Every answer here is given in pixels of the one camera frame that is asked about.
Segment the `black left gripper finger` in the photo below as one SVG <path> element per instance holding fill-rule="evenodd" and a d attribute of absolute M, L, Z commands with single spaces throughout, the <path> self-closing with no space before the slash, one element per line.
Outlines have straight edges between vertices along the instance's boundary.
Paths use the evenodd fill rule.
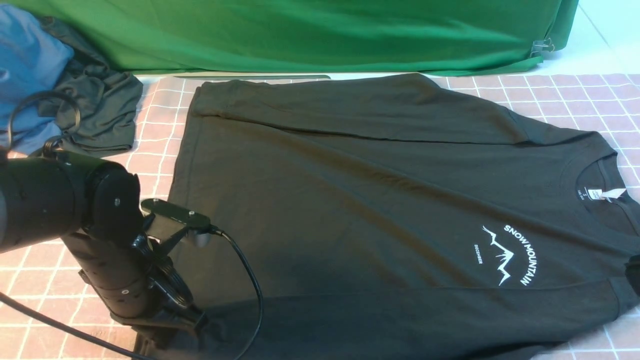
<path fill-rule="evenodd" d="M 136 316 L 122 316 L 114 312 L 110 316 L 153 346 L 169 346 L 180 332 L 198 338 L 208 325 L 208 315 L 195 305 L 185 309 L 158 305 Z"/>

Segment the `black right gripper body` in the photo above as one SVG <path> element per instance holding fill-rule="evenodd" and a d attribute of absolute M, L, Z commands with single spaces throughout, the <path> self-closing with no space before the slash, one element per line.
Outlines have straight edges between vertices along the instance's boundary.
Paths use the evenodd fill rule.
<path fill-rule="evenodd" d="M 635 294 L 640 296 L 640 255 L 634 255 L 629 258 L 625 264 L 624 274 Z"/>

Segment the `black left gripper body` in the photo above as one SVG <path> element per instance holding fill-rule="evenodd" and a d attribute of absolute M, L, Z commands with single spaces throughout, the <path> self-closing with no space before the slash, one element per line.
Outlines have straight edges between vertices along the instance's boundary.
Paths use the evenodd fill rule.
<path fill-rule="evenodd" d="M 84 233 L 62 237 L 91 285 L 117 321 L 141 321 L 190 309 L 194 300 L 173 262 L 146 235 L 124 244 Z"/>

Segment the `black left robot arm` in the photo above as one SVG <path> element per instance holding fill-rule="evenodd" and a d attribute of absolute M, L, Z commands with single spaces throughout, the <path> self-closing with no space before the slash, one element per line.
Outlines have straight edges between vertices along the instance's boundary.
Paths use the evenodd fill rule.
<path fill-rule="evenodd" d="M 64 151 L 3 154 L 0 189 L 2 253 L 62 239 L 115 322 L 161 348 L 178 332 L 199 337 L 207 316 L 169 254 L 206 237 L 207 216 L 141 200 L 138 176 L 118 162 Z"/>

